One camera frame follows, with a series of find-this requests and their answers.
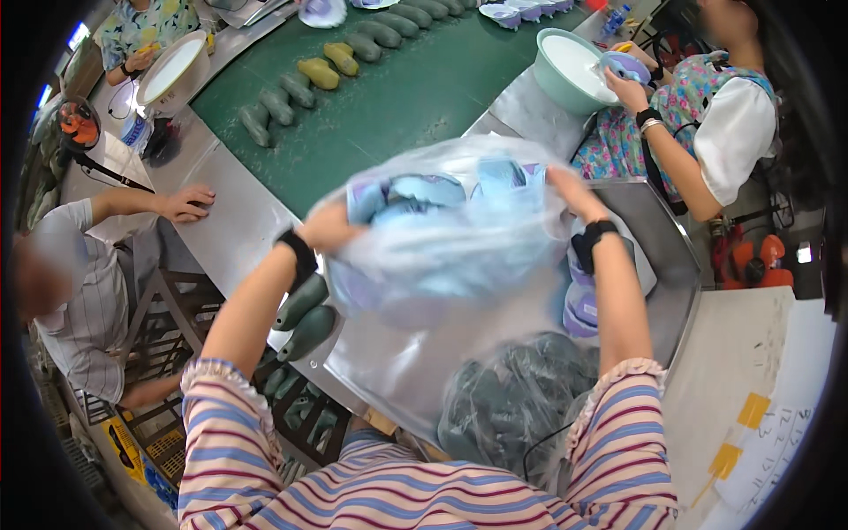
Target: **hand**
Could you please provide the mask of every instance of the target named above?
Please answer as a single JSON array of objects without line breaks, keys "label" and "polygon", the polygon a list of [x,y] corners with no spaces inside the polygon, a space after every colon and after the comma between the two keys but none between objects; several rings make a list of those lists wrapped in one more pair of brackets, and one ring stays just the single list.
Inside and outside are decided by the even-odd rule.
[{"label": "hand", "polygon": [[545,170],[545,176],[548,183],[556,187],[556,191],[566,200],[568,209],[582,219],[583,223],[589,224],[597,220],[609,219],[604,204],[589,190],[577,173],[549,165]]},{"label": "hand", "polygon": [[150,48],[142,52],[141,50],[132,54],[126,62],[124,62],[124,66],[126,67],[126,71],[134,72],[136,70],[146,70],[148,66],[153,62],[153,54],[156,53],[156,50]]},{"label": "hand", "polygon": [[295,232],[317,253],[333,252],[366,230],[348,224],[348,207],[332,203],[321,207]]},{"label": "hand", "polygon": [[604,77],[606,77],[606,87],[616,93],[618,99],[630,109],[630,112],[637,114],[649,107],[648,95],[644,93],[644,86],[638,81],[622,79],[613,74],[609,66],[604,69]]},{"label": "hand", "polygon": [[209,215],[208,211],[191,203],[214,204],[215,192],[204,184],[186,186],[165,198],[159,214],[172,223],[188,223]]},{"label": "hand", "polygon": [[645,53],[642,48],[636,46],[636,43],[633,42],[633,41],[619,42],[618,44],[616,44],[615,46],[610,48],[610,51],[611,52],[617,52],[619,50],[619,48],[621,48],[625,44],[630,45],[630,49],[627,50],[625,53],[627,55],[633,55],[636,59],[639,60],[640,63],[644,64],[648,68],[649,71],[654,71],[654,70],[656,70],[657,68],[660,67],[659,63],[657,63],[654,59],[652,59],[650,57],[650,55]]}]

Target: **woman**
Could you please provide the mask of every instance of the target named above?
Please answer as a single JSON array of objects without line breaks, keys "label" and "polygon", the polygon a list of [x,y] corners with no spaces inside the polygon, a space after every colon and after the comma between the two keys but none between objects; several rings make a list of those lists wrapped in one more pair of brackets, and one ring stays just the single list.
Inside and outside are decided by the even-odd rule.
[{"label": "woman", "polygon": [[689,57],[672,75],[632,45],[628,53],[661,86],[649,103],[638,82],[606,72],[624,109],[599,113],[598,129],[574,165],[583,178],[648,176],[675,214],[688,208],[703,221],[736,200],[756,161],[769,154],[777,112],[754,11],[737,0],[699,5],[712,38],[727,51]]},{"label": "woman", "polygon": [[182,36],[200,28],[193,0],[119,0],[96,40],[106,81],[135,79]]},{"label": "woman", "polygon": [[[604,226],[605,207],[573,172],[548,168],[548,180],[571,212]],[[283,294],[304,274],[297,256],[305,262],[309,248],[332,252],[360,230],[348,226],[343,204],[319,210],[296,230],[299,238],[289,232],[281,237],[288,243],[278,243],[221,308],[201,358],[182,380],[187,446],[181,528],[672,525],[678,511],[662,434],[656,380],[662,370],[651,360],[633,261],[613,232],[602,233],[591,250],[601,377],[569,431],[574,469],[564,499],[493,467],[420,462],[362,420],[351,423],[339,462],[284,487],[271,413],[248,380]]]}]

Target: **gray striped shirt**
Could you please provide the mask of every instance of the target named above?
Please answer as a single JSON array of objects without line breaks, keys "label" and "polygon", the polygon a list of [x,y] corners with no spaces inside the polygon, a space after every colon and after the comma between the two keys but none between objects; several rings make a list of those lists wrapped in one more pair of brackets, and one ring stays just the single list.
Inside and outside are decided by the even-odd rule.
[{"label": "gray striped shirt", "polygon": [[[92,228],[92,201],[84,198],[58,206],[47,215],[66,215],[87,232]],[[112,245],[84,234],[88,270],[82,289],[67,305],[35,319],[53,362],[74,388],[120,401],[124,366],[107,352],[123,346],[129,327],[126,280]]]}]

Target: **white blouse sleeve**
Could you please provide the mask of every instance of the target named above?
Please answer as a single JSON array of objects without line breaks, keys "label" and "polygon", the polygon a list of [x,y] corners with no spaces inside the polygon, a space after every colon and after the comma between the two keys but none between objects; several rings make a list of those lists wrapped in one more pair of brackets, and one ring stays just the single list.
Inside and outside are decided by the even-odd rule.
[{"label": "white blouse sleeve", "polygon": [[704,183],[719,204],[736,200],[756,161],[767,156],[777,126],[774,104],[754,81],[734,77],[707,105],[695,133]]}]

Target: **black wrist strap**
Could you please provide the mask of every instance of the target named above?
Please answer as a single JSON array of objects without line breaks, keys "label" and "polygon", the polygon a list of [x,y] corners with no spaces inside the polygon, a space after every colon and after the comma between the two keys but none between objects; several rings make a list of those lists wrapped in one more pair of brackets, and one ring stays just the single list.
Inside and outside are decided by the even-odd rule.
[{"label": "black wrist strap", "polygon": [[318,261],[315,259],[315,252],[291,228],[283,232],[276,242],[288,245],[294,251],[294,257],[297,260],[292,288],[288,290],[289,294],[293,294],[312,276],[313,272],[318,270]]},{"label": "black wrist strap", "polygon": [[657,119],[659,121],[663,121],[662,114],[657,109],[645,109],[642,112],[636,114],[636,128],[641,129],[644,123],[651,118]]},{"label": "black wrist strap", "polygon": [[142,74],[142,72],[144,70],[133,70],[132,72],[130,72],[130,71],[127,71],[127,69],[126,69],[126,63],[121,63],[120,64],[120,71],[123,72],[124,75],[126,75],[130,79],[135,80],[138,76],[140,76]]},{"label": "black wrist strap", "polygon": [[615,223],[611,220],[597,220],[586,225],[586,231],[582,234],[572,236],[572,246],[580,267],[586,274],[594,274],[594,259],[592,258],[592,247],[594,247],[601,236],[607,232],[618,233]]},{"label": "black wrist strap", "polygon": [[656,70],[650,73],[650,79],[652,81],[660,81],[663,77],[666,76],[665,69],[662,68],[662,64],[656,67]]}]

